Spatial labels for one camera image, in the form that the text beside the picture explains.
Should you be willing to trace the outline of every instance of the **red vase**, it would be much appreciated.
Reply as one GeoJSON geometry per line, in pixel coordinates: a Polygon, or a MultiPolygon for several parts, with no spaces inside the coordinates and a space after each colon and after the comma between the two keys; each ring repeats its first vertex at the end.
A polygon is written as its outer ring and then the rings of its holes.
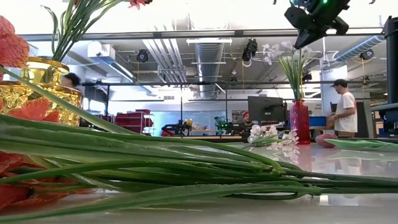
{"type": "Polygon", "coordinates": [[[293,101],[293,106],[290,108],[290,129],[296,130],[298,144],[311,143],[310,124],[308,120],[308,107],[304,105],[304,101],[293,101]]]}

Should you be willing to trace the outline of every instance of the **gold ornate vase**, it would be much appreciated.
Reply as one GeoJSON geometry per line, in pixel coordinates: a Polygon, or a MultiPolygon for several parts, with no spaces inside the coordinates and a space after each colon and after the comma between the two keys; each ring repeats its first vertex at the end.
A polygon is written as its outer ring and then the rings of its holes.
{"type": "MultiPolygon", "coordinates": [[[[81,92],[61,86],[62,75],[66,75],[67,73],[69,73],[69,68],[60,62],[30,57],[26,66],[21,70],[21,77],[29,80],[31,83],[37,84],[39,87],[66,102],[81,108],[81,99],[83,97],[81,92]]],[[[20,82],[0,82],[0,98],[3,99],[3,107],[0,113],[7,114],[11,109],[20,108],[26,101],[40,97],[41,95],[20,82]]],[[[79,116],[60,107],[56,103],[52,103],[51,110],[48,113],[55,110],[59,111],[61,124],[70,126],[79,125],[79,116]]]]}

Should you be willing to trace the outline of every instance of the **black monitor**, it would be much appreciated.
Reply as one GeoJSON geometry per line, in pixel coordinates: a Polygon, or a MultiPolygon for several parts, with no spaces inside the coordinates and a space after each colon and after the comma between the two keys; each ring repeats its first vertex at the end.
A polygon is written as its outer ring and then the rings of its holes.
{"type": "Polygon", "coordinates": [[[248,104],[252,121],[279,123],[287,119],[286,104],[282,98],[249,96],[248,104]]]}

